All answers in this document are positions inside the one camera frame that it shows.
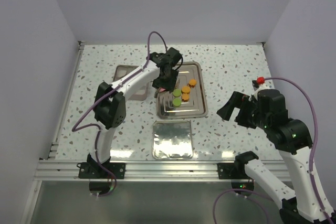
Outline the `orange flower cookie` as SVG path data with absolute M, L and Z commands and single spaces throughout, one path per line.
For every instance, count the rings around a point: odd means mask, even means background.
M 191 80 L 189 81 L 188 85 L 189 85 L 190 87 L 195 87 L 195 86 L 197 85 L 197 81 L 196 81 L 196 79 L 191 79 Z

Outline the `steel slotted tongs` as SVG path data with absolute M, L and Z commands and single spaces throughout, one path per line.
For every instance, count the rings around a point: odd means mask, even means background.
M 180 89 L 180 79 L 177 78 L 175 82 L 175 86 L 173 88 L 173 91 L 175 89 Z M 179 109 L 182 108 L 182 104 L 179 107 L 174 107 L 172 104 L 172 100 L 176 97 L 173 96 L 172 92 L 169 91 L 164 91 L 161 93 L 158 93 L 157 99 L 156 99 L 156 112 L 158 117 L 162 119 L 168 119 L 168 118 L 173 118 L 177 117 L 177 113 Z

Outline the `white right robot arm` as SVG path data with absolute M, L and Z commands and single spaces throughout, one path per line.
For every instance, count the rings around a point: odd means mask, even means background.
M 335 223 L 335 209 L 309 159 L 313 150 L 310 132 L 301 120 L 288 116 L 285 97 L 275 89 L 258 89 L 252 96 L 235 91 L 217 114 L 228 121 L 235 108 L 239 126 L 258 127 L 266 133 L 282 157 L 293 187 L 288 188 L 252 151 L 235 157 L 236 176 L 258 183 L 278 206 L 283 223 Z

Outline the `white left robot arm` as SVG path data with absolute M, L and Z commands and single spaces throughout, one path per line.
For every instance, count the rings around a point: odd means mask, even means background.
M 116 128 L 127 115 L 126 102 L 141 87 L 152 82 L 155 89 L 172 92 L 175 89 L 178 68 L 174 67 L 183 61 L 183 56 L 174 48 L 165 53 L 153 52 L 149 60 L 128 75 L 111 84 L 102 82 L 97 89 L 97 104 L 93 109 L 95 119 L 102 128 L 95 140 L 87 161 L 92 163 L 90 171 L 97 178 L 104 178 L 109 172 L 110 147 Z

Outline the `large steel baking tray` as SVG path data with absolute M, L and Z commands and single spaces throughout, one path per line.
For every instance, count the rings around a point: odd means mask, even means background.
M 161 119 L 201 118 L 207 115 L 208 108 L 199 63 L 192 61 L 182 64 L 174 90 L 157 95 L 156 111 Z

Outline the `small square steel lid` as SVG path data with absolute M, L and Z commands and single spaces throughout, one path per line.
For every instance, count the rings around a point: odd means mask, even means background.
M 156 121 L 152 126 L 152 156 L 157 160 L 193 157 L 191 121 Z

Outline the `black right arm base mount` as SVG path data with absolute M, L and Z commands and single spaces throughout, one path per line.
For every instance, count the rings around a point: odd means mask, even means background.
M 219 179 L 247 179 L 248 176 L 238 171 L 234 163 L 217 163 Z

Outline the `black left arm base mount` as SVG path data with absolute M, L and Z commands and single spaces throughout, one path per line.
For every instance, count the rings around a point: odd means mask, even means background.
M 116 179 L 124 179 L 126 164 L 125 163 L 111 163 L 102 164 L 101 168 L 98 164 L 90 165 L 88 162 L 78 163 L 79 168 L 78 177 L 80 179 L 107 179 L 112 178 L 111 173 Z

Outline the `aluminium frame rail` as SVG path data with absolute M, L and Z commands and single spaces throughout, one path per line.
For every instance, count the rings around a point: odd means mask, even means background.
M 39 161 L 34 180 L 79 180 L 80 161 Z M 216 182 L 217 161 L 125 161 L 122 182 Z

